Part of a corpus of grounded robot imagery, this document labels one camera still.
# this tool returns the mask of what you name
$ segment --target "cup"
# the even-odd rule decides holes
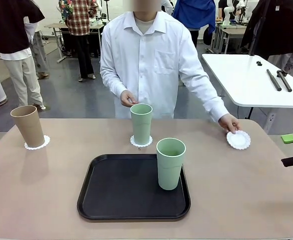
[[[11,111],[11,117],[30,148],[37,148],[45,143],[43,131],[35,106],[20,106]]]
[[[139,103],[131,107],[134,142],[146,145],[150,140],[152,107]]]
[[[158,184],[164,190],[178,186],[186,145],[176,138],[164,138],[156,145]]]

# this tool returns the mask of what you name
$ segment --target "table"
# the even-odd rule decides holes
[[[131,145],[128,119],[41,119],[51,137],[29,151],[16,126],[0,140],[0,238],[282,239],[293,237],[293,167],[251,120],[244,151],[231,148],[222,129],[202,120],[154,120],[154,143]],[[186,145],[184,171],[191,197],[185,218],[171,222],[100,222],[80,217],[79,193],[92,159],[103,154],[155,153],[175,137]]]
[[[240,107],[271,108],[264,125],[267,133],[279,108],[293,109],[293,77],[289,74],[286,76],[292,88],[292,92],[288,92],[277,77],[279,68],[262,57],[237,54],[203,54],[202,57],[234,104]],[[282,91],[275,89],[267,69],[277,79]]]
[[[105,26],[104,24],[99,24],[99,25],[96,25],[96,26],[90,26],[90,34],[98,34],[98,42],[99,42],[100,50],[101,50],[101,33],[100,33],[100,29],[103,28],[104,26]],[[56,40],[58,52],[60,54],[60,59],[57,60],[56,62],[60,63],[64,59],[66,59],[67,56],[64,56],[62,54],[61,45],[60,45],[60,41],[59,41],[58,36],[57,36],[56,29],[60,29],[59,32],[62,32],[61,29],[67,29],[68,27],[64,23],[53,23],[53,24],[50,24],[50,25],[47,25],[47,26],[44,26],[44,27],[49,28],[49,29],[53,29],[53,33],[54,33],[54,37],[55,37],[55,40]]]
[[[225,43],[224,54],[227,54],[230,39],[242,39],[247,27],[243,25],[217,25],[212,38],[210,51],[214,54],[222,53]]]

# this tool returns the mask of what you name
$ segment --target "shirt cuff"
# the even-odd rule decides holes
[[[223,102],[214,106],[210,111],[211,118],[216,123],[226,114],[229,114],[229,111],[227,110]]]
[[[120,98],[121,97],[121,93],[123,93],[123,91],[127,90],[125,86],[123,86],[123,84],[119,84],[118,86],[116,86],[115,88],[115,95]]]

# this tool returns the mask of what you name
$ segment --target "black jacket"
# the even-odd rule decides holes
[[[0,0],[0,53],[12,54],[29,47],[24,17],[32,24],[45,18],[31,0]]]
[[[259,0],[253,10],[242,46],[251,44],[255,26],[263,15],[266,1]],[[268,58],[288,53],[293,53],[293,0],[271,0],[254,54]]]

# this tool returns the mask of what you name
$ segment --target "man's left hand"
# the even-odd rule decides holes
[[[241,130],[239,120],[229,113],[221,117],[218,124],[220,124],[220,126],[224,128],[227,133],[232,132],[235,134],[237,130]]]

